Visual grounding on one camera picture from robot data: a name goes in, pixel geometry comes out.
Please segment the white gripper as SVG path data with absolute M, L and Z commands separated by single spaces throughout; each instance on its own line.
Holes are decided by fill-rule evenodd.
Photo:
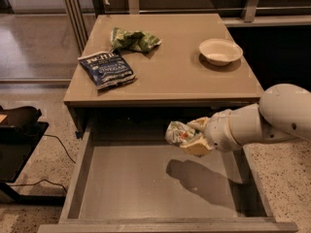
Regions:
M 224 110 L 213 114 L 210 118 L 203 116 L 187 123 L 187 126 L 204 131 L 203 135 L 196 135 L 188 142 L 181 144 L 180 148 L 191 155 L 201 156 L 218 150 L 229 152 L 240 150 L 241 146 L 235 141 L 229 124 L 231 110 Z

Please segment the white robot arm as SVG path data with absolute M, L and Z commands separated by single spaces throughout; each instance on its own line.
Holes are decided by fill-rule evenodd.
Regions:
M 252 143 L 273 144 L 292 139 L 311 141 L 311 92 L 294 84 L 271 86 L 258 103 L 213 114 L 181 148 L 200 156 L 211 150 L 229 152 Z

